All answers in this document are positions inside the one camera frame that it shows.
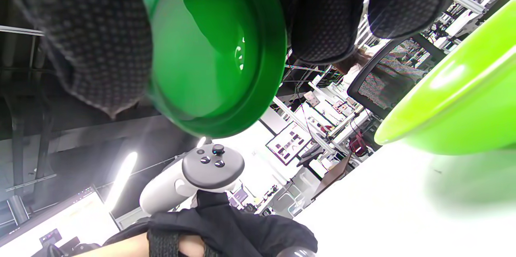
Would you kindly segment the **person's right hand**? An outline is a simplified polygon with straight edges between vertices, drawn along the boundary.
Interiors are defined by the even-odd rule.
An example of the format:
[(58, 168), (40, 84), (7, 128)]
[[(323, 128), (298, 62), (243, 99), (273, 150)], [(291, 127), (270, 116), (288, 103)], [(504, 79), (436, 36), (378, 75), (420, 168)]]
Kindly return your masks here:
[[(110, 117), (143, 97), (152, 40), (143, 0), (13, 0), (44, 33), (63, 88)], [(293, 55), (331, 64), (343, 75), (367, 63), (353, 45), (364, 0), (280, 0)], [(446, 0), (369, 0), (377, 38), (403, 38), (428, 27)]]

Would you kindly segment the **person's left hand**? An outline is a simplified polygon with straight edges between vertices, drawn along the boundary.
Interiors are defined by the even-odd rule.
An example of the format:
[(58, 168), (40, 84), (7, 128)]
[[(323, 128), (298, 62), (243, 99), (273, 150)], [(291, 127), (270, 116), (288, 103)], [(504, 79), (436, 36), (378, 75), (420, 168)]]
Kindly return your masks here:
[(197, 206), (155, 213), (148, 222), (152, 257), (280, 257), (298, 249), (317, 253), (306, 226), (278, 215), (261, 216), (231, 206), (226, 193), (198, 191)]

